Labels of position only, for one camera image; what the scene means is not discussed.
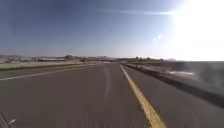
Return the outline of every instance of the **yellow lane line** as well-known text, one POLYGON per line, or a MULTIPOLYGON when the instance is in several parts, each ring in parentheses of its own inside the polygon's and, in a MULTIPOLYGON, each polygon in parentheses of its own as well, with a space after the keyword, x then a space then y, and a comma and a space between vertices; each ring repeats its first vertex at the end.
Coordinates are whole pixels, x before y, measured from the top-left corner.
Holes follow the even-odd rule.
POLYGON ((132 91, 134 92, 135 96, 137 97, 139 103, 141 104, 145 115, 147 119, 149 120, 152 128, 166 128, 163 121, 160 119, 159 115, 156 113, 156 111, 153 109, 153 107, 149 104, 149 102, 146 100, 143 93, 140 91, 138 86, 135 84, 135 82, 131 79, 131 77, 128 75, 128 73, 124 70, 124 68, 121 66, 122 71, 124 72, 124 75, 126 76, 132 91))

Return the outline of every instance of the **sky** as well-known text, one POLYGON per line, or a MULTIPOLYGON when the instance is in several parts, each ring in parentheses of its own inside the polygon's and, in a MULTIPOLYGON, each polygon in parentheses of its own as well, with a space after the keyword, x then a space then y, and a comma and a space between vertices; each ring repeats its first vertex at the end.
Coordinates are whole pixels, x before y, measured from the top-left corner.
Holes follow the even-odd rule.
POLYGON ((210 18, 206 8, 218 4, 204 1, 0 0, 0 54, 224 60, 222 31, 215 21, 202 24, 210 18), (204 27, 213 32, 198 36, 204 27), (208 56, 214 32, 220 39, 208 56))

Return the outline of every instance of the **blue sky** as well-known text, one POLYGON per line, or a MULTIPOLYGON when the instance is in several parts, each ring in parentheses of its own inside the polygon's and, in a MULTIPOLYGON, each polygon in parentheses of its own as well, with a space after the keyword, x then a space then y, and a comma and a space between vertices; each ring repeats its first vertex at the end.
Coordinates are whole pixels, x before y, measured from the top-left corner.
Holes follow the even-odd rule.
POLYGON ((186 0, 0 0, 0 54, 190 59, 193 55, 181 54, 181 43, 175 44, 179 56, 172 52, 174 45, 166 47, 177 24, 169 13, 184 3, 186 0))

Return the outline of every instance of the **tree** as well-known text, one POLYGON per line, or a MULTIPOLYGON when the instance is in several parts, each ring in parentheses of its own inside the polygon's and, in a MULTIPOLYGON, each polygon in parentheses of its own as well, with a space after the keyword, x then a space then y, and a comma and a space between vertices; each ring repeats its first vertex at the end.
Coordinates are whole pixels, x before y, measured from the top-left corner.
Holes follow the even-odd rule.
POLYGON ((66 55, 64 58, 65 58, 66 60, 72 60, 72 59, 73 59, 73 56, 72 56, 72 55, 66 55))

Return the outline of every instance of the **asphalt road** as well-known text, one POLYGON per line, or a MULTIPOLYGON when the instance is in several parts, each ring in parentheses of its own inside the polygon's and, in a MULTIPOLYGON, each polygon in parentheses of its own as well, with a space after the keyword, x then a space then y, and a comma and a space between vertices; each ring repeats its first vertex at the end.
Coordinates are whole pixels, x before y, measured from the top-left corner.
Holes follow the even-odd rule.
MULTIPOLYGON (((224 109, 124 69, 167 128, 224 128, 224 109)), ((18 128, 147 128, 143 108, 117 63, 0 72, 0 111, 18 128)))

